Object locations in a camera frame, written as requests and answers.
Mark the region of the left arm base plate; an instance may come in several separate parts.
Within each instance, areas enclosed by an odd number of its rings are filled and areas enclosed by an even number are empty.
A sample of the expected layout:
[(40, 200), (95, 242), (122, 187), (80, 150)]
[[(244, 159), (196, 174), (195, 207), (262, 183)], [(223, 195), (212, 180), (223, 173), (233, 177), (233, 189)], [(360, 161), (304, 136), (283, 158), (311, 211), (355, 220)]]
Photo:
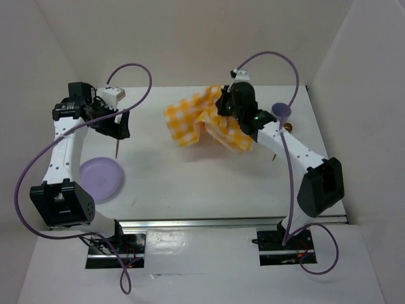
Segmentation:
[[(121, 265), (111, 248), (98, 237), (84, 237), (88, 246), (86, 269), (120, 269)], [(113, 242), (124, 265), (130, 269), (144, 268), (144, 254), (146, 249), (146, 232), (124, 234), (121, 244)]]

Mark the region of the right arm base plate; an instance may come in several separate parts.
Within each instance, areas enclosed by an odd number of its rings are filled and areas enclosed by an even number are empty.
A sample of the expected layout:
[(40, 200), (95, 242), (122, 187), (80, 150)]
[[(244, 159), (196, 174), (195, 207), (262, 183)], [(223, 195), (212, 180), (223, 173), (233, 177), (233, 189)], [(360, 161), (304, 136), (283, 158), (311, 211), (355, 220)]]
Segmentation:
[(282, 246), (282, 239), (278, 231), (258, 231), (251, 242), (258, 247), (260, 266), (295, 265), (303, 263), (317, 263), (315, 247), (311, 232), (305, 230), (298, 237), (293, 237)]

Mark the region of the yellow checkered cloth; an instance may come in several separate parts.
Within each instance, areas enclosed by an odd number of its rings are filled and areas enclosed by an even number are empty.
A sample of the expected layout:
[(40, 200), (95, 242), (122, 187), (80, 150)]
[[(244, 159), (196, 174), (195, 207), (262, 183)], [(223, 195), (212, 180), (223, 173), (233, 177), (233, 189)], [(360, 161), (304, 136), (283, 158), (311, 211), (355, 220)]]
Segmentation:
[(236, 153), (251, 151), (254, 141), (245, 135), (234, 117), (217, 114), (215, 103), (221, 97), (221, 86), (212, 85), (166, 107), (165, 122), (177, 146), (198, 143), (203, 133)]

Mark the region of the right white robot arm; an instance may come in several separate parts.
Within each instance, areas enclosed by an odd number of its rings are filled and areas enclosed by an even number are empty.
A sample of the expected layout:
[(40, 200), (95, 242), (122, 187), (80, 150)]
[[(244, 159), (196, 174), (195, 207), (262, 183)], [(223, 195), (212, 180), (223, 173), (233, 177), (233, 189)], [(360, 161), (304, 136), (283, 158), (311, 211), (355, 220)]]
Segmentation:
[(276, 240), (279, 246), (291, 248), (298, 234), (344, 197), (341, 162), (311, 151), (280, 120), (259, 109), (254, 87), (248, 82), (224, 86), (216, 107), (220, 116), (233, 117), (245, 135), (287, 162), (290, 207), (277, 226)]

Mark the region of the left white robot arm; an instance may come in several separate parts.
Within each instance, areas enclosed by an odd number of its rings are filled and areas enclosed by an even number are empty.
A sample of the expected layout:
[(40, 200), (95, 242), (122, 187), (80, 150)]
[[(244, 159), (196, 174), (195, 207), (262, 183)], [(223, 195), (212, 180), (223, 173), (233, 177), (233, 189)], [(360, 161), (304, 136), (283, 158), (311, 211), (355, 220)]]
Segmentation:
[(52, 110), (54, 134), (58, 143), (51, 153), (48, 170), (41, 185), (30, 189), (30, 199), (51, 229), (81, 228), (83, 232), (102, 234), (103, 246), (112, 253), (125, 247), (125, 236), (117, 220), (96, 211), (94, 198), (80, 185), (80, 159), (88, 132), (86, 122), (98, 119), (91, 127), (114, 139), (126, 139), (129, 114), (119, 123), (113, 114), (125, 97), (119, 87), (107, 87), (100, 95), (85, 82), (68, 84), (68, 97)]

